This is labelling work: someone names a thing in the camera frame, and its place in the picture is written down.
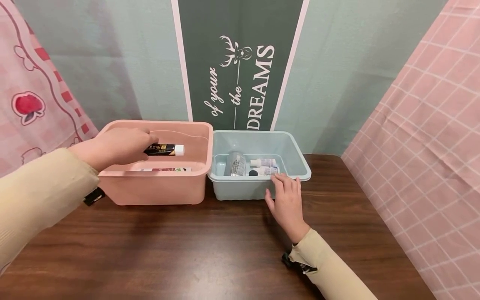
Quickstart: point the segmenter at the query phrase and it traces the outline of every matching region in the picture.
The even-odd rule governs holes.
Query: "deer head logo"
[[[220,66],[228,67],[232,63],[232,61],[235,65],[237,64],[239,59],[249,60],[250,57],[252,57],[252,48],[240,48],[237,42],[235,42],[234,46],[228,36],[221,36],[220,39],[225,41],[225,44],[227,44],[226,49],[231,52],[230,54],[225,55],[227,57],[227,60],[221,63]]]

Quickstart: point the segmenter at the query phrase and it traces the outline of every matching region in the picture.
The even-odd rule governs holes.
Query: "hand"
[[[100,172],[111,165],[147,160],[144,150],[153,143],[158,143],[158,138],[148,129],[113,128],[69,150]]]
[[[303,220],[301,207],[300,179],[291,179],[285,174],[272,176],[275,184],[276,199],[272,199],[270,190],[266,190],[265,201],[277,223],[286,232],[292,243],[296,244],[310,230],[310,226]]]

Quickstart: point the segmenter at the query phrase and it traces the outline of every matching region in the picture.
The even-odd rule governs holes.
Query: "beige sleeve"
[[[32,237],[80,205],[97,175],[62,148],[0,179],[0,275]]]
[[[290,260],[309,265],[317,271],[306,275],[326,300],[377,299],[347,264],[313,229],[293,247]]]

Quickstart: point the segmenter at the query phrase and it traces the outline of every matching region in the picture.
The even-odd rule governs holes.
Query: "wooden table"
[[[434,299],[339,157],[306,156],[305,220],[378,299]],[[315,299],[280,258],[288,240],[264,201],[82,205],[0,278],[0,299]]]

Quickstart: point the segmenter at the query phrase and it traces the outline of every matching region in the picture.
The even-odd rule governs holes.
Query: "white bottle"
[[[278,174],[278,168],[277,167],[259,167],[259,168],[253,168],[254,171],[258,173],[258,176],[270,176],[274,174]]]
[[[250,161],[250,166],[255,168],[260,167],[275,167],[276,161],[274,158],[258,158]]]

